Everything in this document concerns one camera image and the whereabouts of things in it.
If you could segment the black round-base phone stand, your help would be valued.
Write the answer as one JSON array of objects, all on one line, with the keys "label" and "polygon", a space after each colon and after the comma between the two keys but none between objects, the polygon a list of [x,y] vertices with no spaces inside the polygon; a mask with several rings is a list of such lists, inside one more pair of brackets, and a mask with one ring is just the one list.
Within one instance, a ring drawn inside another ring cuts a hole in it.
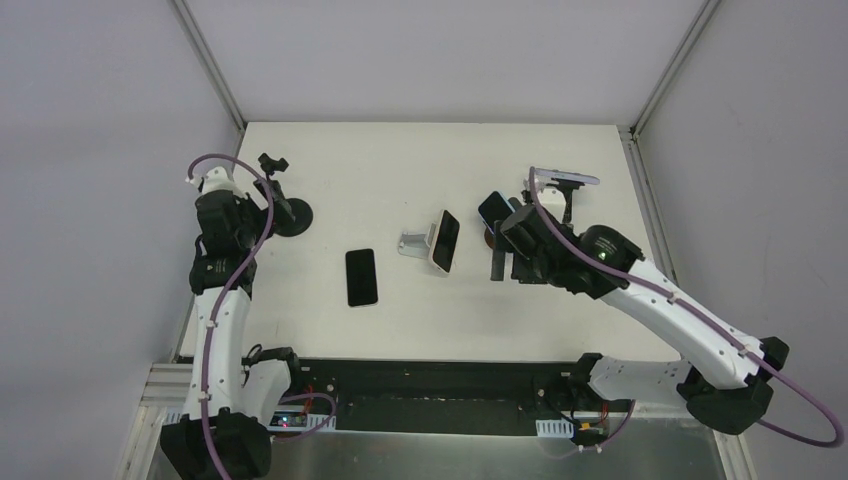
[{"label": "black round-base phone stand", "polygon": [[262,153],[258,162],[264,172],[265,182],[272,192],[274,234],[288,238],[303,234],[314,220],[311,206],[305,200],[286,196],[280,182],[273,178],[276,173],[285,172],[289,163],[282,157],[274,159],[267,153]]}]

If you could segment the lavender phone black screen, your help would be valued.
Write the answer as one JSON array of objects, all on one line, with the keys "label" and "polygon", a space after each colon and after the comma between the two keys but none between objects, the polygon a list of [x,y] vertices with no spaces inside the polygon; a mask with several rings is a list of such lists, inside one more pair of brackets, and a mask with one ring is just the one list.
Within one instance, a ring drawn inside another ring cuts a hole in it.
[{"label": "lavender phone black screen", "polygon": [[347,305],[351,308],[378,303],[374,250],[357,249],[345,253]]}]

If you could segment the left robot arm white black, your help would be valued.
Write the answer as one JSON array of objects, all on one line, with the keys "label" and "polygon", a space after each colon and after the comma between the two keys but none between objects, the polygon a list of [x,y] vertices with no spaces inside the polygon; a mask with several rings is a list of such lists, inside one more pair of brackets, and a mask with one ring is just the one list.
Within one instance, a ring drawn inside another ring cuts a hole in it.
[{"label": "left robot arm white black", "polygon": [[227,175],[208,174],[197,184],[192,376],[181,415],[163,426],[160,445],[182,479],[258,479],[270,469],[274,410],[303,396],[305,378],[290,368],[286,348],[243,351],[267,211]]}]

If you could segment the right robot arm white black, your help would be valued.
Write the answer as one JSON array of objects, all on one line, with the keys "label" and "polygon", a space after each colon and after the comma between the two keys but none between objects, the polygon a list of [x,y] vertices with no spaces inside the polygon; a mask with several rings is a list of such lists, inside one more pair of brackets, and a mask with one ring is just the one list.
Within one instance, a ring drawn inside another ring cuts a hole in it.
[{"label": "right robot arm white black", "polygon": [[693,298],[674,285],[617,230],[593,225],[581,234],[525,205],[498,221],[497,254],[510,253],[512,279],[585,294],[627,314],[674,348],[678,361],[620,360],[585,353],[564,381],[565,396],[583,410],[635,400],[685,409],[703,425],[739,435],[761,420],[773,398],[769,381],[788,345],[758,339],[714,314],[685,309]]}]

